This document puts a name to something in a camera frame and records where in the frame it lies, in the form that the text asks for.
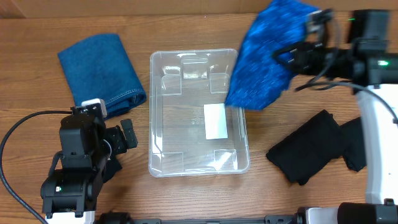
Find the sparkly blue cloth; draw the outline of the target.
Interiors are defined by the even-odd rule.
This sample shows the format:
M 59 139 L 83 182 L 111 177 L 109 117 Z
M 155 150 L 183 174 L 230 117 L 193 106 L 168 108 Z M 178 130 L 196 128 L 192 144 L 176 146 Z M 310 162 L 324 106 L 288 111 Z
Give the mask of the sparkly blue cloth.
M 295 0 L 273 0 L 247 31 L 230 79 L 226 106 L 263 110 L 287 90 L 295 73 L 272 58 L 279 49 L 303 41 L 307 15 L 318 8 Z

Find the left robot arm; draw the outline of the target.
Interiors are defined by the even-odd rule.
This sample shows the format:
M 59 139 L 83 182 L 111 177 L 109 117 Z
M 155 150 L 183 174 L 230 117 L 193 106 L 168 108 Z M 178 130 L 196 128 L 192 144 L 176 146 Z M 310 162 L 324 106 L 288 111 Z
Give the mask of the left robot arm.
M 106 128 L 101 117 L 73 114 L 62 119 L 59 135 L 62 150 L 40 190 L 45 220 L 94 223 L 103 184 L 122 168 L 116 155 L 137 147 L 132 121 Z

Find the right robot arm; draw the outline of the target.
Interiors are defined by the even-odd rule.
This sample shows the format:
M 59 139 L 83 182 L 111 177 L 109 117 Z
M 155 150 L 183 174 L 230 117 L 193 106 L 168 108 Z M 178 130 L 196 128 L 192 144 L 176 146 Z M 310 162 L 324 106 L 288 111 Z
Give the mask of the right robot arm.
M 352 13 L 348 49 L 329 48 L 327 25 L 333 11 L 307 15 L 306 30 L 316 42 L 296 42 L 276 50 L 273 58 L 286 69 L 308 75 L 307 87 L 354 90 L 361 112 L 368 167 L 364 203 L 338 207 L 302 207 L 284 223 L 397 222 L 397 55 L 387 51 L 390 12 L 362 9 Z

